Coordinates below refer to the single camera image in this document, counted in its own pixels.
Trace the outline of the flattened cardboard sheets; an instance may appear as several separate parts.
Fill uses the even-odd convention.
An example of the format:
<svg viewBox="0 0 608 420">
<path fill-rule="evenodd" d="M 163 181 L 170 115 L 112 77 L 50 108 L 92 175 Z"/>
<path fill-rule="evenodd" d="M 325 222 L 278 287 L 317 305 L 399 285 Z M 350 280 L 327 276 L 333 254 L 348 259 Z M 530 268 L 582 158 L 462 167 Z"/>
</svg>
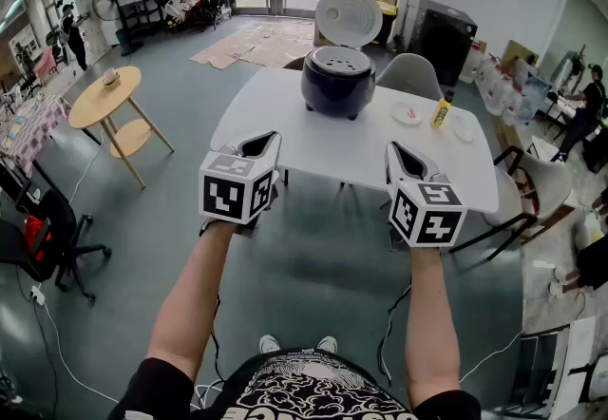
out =
<svg viewBox="0 0 608 420">
<path fill-rule="evenodd" d="M 306 20 L 248 21 L 190 60 L 224 70 L 236 61 L 281 68 L 304 57 L 314 44 L 314 22 Z"/>
</svg>

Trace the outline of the person's black printed shirt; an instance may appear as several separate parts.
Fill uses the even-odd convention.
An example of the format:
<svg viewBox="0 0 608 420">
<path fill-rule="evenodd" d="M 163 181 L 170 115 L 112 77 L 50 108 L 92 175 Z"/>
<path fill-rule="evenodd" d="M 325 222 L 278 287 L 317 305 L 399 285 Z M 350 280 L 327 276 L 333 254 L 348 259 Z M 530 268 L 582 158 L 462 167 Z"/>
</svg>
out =
<svg viewBox="0 0 608 420">
<path fill-rule="evenodd" d="M 193 382 L 171 364 L 145 359 L 108 420 L 481 420 L 465 391 L 436 394 L 414 410 L 362 368 L 322 350 L 259 354 L 223 384 L 212 405 L 192 410 Z"/>
</svg>

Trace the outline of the red cloth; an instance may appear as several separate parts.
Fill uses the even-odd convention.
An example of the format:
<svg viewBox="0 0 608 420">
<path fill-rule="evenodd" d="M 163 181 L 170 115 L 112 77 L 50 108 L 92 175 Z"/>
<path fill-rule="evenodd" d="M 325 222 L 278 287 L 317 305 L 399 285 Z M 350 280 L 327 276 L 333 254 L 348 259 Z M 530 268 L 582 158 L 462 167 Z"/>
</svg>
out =
<svg viewBox="0 0 608 420">
<path fill-rule="evenodd" d="M 44 261 L 47 244 L 50 243 L 50 221 L 28 216 L 24 229 L 24 242 L 28 254 L 39 263 Z"/>
</svg>

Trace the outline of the dark blue rice cooker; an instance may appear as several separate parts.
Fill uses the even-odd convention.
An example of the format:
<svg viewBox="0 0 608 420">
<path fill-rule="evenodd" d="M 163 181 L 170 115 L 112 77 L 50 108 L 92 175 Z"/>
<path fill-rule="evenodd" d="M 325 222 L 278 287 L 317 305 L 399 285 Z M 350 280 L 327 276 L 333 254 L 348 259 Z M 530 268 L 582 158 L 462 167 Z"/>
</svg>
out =
<svg viewBox="0 0 608 420">
<path fill-rule="evenodd" d="M 362 47 L 373 41 L 380 31 L 382 13 L 376 0 L 319 0 L 315 26 L 329 40 L 328 46 L 355 48 L 364 53 Z M 305 56 L 301 76 L 307 109 L 354 121 L 371 102 L 376 79 L 374 61 L 366 54 L 371 60 L 367 73 L 336 75 L 315 66 L 311 60 L 314 50 Z"/>
</svg>

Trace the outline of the pink chair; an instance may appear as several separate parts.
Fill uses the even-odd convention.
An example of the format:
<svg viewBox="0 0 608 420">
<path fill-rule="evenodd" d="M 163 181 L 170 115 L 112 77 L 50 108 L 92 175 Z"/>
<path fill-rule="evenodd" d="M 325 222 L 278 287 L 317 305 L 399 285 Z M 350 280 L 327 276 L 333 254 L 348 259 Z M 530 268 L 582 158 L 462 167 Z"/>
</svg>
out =
<svg viewBox="0 0 608 420">
<path fill-rule="evenodd" d="M 34 67 L 34 74 L 38 79 L 44 81 L 50 72 L 56 68 L 55 58 L 53 56 L 52 46 L 47 46 Z"/>
</svg>

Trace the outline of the yellow bottle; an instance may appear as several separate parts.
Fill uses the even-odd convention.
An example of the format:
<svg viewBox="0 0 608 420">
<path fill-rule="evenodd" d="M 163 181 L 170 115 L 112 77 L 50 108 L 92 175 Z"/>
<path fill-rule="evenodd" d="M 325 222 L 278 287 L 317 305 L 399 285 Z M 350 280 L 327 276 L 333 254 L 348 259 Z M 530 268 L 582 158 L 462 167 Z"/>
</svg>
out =
<svg viewBox="0 0 608 420">
<path fill-rule="evenodd" d="M 447 113 L 451 108 L 451 103 L 453 100 L 454 92 L 452 90 L 448 90 L 446 94 L 439 100 L 436 109 L 430 120 L 430 127 L 433 129 L 440 129 L 443 125 Z"/>
</svg>

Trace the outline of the black office chair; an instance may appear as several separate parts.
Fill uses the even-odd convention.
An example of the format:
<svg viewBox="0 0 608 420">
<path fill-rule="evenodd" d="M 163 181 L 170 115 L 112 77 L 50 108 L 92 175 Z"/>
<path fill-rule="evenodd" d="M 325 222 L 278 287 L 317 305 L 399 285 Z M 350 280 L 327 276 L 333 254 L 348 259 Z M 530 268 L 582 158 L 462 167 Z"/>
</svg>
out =
<svg viewBox="0 0 608 420">
<path fill-rule="evenodd" d="M 22 204 L 28 197 L 28 190 L 23 189 L 15 203 L 16 209 L 26 215 L 23 227 L 0 219 L 0 263 L 14 265 L 40 283 L 54 278 L 63 292 L 67 289 L 63 276 L 74 276 L 81 294 L 93 304 L 96 296 L 86 290 L 77 258 L 94 252 L 102 253 L 106 259 L 112 256 L 111 248 L 103 244 L 79 243 L 84 227 L 93 222 L 93 217 L 76 217 L 68 200 L 53 189 L 31 209 Z"/>
</svg>

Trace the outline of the round wooden side table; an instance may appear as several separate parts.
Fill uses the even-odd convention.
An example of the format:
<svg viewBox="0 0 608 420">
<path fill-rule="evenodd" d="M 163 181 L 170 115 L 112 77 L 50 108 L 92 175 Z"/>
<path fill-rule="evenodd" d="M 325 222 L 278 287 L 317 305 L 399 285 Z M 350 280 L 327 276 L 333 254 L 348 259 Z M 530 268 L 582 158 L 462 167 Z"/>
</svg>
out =
<svg viewBox="0 0 608 420">
<path fill-rule="evenodd" d="M 143 179 L 129 158 L 140 151 L 153 134 L 170 152 L 174 152 L 175 148 L 134 98 L 134 93 L 142 81 L 141 71 L 133 66 L 115 69 L 120 77 L 113 85 L 105 86 L 102 76 L 82 92 L 71 108 L 68 123 L 74 129 L 89 129 L 99 124 L 110 141 L 110 154 L 120 159 L 141 188 L 145 188 Z M 131 105 L 139 118 L 117 127 L 113 121 L 113 114 L 124 104 Z"/>
</svg>

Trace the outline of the white steamer tray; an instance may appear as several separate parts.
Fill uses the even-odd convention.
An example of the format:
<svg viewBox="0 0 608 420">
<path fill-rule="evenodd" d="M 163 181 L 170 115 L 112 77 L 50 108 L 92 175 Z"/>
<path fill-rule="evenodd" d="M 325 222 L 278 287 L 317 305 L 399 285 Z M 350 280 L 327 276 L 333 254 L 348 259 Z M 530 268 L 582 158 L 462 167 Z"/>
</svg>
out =
<svg viewBox="0 0 608 420">
<path fill-rule="evenodd" d="M 336 75 L 354 76 L 371 69 L 371 59 L 355 48 L 327 46 L 316 48 L 311 60 L 319 69 Z"/>
</svg>

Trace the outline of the white plate with red bit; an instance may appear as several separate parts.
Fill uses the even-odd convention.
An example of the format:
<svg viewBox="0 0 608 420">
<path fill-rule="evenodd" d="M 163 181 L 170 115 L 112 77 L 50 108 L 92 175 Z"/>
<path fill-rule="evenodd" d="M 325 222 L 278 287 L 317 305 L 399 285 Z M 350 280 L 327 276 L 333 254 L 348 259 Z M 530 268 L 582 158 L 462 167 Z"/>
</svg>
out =
<svg viewBox="0 0 608 420">
<path fill-rule="evenodd" d="M 390 115 L 400 124 L 417 125 L 421 122 L 420 113 L 404 102 L 395 102 L 390 107 Z"/>
</svg>

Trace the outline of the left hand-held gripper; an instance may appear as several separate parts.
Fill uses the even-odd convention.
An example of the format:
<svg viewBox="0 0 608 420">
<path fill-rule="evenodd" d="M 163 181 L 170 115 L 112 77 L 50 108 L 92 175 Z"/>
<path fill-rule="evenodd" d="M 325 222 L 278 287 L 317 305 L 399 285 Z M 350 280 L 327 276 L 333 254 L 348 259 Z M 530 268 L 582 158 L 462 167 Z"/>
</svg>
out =
<svg viewBox="0 0 608 420">
<path fill-rule="evenodd" d="M 236 226 L 250 238 L 260 216 L 278 196 L 276 182 L 282 137 L 273 130 L 248 133 L 211 150 L 199 168 L 199 213 L 205 232 L 215 221 Z"/>
</svg>

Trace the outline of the black bin yellow lid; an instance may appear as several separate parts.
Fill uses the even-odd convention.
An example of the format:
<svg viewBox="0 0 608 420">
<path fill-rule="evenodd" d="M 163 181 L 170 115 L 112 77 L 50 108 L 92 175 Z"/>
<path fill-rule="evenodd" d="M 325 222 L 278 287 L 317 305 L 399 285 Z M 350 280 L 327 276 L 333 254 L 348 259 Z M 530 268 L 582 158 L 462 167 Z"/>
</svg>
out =
<svg viewBox="0 0 608 420">
<path fill-rule="evenodd" d="M 397 18 L 397 7 L 382 1 L 378 1 L 377 4 L 382 13 L 382 26 L 374 39 L 374 43 L 380 47 L 384 47 L 389 40 L 393 23 Z"/>
</svg>

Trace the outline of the grey shell chair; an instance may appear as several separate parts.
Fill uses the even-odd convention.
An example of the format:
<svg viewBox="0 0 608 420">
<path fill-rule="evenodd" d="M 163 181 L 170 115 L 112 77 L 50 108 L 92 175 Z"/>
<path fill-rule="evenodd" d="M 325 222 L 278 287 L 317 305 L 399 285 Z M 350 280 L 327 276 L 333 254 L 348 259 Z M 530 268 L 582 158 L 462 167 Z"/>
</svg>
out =
<svg viewBox="0 0 608 420">
<path fill-rule="evenodd" d="M 397 55 L 377 78 L 376 84 L 433 101 L 443 97 L 430 61 L 413 53 Z"/>
</svg>

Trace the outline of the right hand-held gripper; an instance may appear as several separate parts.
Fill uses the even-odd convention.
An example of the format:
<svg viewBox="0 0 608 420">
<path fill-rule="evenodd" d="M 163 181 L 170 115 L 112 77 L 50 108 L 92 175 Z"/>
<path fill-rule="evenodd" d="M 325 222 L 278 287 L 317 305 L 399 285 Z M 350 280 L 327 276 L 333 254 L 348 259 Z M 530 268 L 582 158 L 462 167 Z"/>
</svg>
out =
<svg viewBox="0 0 608 420">
<path fill-rule="evenodd" d="M 448 176 L 427 155 L 390 142 L 385 150 L 389 223 L 411 248 L 452 246 L 467 207 Z"/>
</svg>

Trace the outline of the black cabinet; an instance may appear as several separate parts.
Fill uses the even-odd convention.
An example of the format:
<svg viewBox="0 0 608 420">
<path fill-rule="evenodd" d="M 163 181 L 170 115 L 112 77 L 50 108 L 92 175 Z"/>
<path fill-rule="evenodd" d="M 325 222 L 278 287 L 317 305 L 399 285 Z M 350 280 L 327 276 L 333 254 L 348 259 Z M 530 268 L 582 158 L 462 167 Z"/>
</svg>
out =
<svg viewBox="0 0 608 420">
<path fill-rule="evenodd" d="M 440 85 L 455 86 L 478 26 L 463 11 L 420 0 L 408 51 L 426 58 Z"/>
</svg>

